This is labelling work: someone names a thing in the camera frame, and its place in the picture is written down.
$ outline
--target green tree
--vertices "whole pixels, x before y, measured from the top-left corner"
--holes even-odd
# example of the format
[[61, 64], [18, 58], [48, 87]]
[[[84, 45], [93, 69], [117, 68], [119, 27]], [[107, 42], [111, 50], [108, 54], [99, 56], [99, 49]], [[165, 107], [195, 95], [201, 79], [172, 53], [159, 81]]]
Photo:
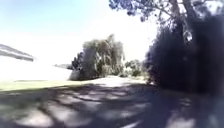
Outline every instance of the green tree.
[[92, 40], [83, 45], [82, 78], [94, 79], [122, 72], [123, 45], [110, 35], [104, 40]]
[[223, 12], [221, 0], [109, 0], [111, 9], [127, 10], [129, 16], [139, 15], [142, 22], [155, 18], [161, 27], [180, 24], [185, 42], [195, 39], [193, 24], [212, 15], [209, 3], [219, 5], [217, 13]]
[[125, 63], [126, 68], [131, 69], [132, 76], [140, 76], [142, 73], [142, 63], [139, 60], [131, 60]]

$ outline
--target white wall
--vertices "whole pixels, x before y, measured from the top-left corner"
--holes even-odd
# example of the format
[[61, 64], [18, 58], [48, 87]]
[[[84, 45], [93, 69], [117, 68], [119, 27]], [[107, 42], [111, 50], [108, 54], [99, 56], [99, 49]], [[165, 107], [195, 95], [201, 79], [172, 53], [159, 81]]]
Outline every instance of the white wall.
[[0, 81], [8, 80], [68, 80], [72, 71], [0, 56]]

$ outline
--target sky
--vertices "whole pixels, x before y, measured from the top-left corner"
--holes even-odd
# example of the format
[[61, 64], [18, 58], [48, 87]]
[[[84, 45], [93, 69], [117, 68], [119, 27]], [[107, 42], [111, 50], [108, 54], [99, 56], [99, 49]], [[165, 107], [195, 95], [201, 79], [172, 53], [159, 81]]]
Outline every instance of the sky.
[[70, 63], [92, 39], [110, 34], [124, 45], [126, 60], [143, 60], [156, 35], [152, 21], [140, 22], [109, 0], [0, 0], [0, 43], [48, 64]]

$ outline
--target roof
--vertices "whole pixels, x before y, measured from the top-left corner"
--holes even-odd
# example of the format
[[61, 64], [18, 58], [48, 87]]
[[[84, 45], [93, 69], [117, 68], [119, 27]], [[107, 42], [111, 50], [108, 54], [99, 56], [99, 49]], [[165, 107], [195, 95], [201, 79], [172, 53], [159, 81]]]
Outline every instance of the roof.
[[0, 44], [0, 56], [12, 57], [15, 59], [33, 61], [34, 57], [15, 48]]

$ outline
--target branch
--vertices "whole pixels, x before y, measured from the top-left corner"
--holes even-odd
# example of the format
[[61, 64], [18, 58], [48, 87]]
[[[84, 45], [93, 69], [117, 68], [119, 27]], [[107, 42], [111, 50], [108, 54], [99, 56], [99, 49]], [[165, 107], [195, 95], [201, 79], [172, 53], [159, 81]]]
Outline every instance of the branch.
[[158, 7], [158, 5], [154, 5], [153, 8], [158, 9], [158, 10], [160, 10], [160, 11], [166, 13], [166, 14], [169, 15], [170, 17], [173, 17], [172, 14], [170, 14], [170, 13], [169, 13], [168, 11], [166, 11], [164, 8], [160, 8], [160, 7]]

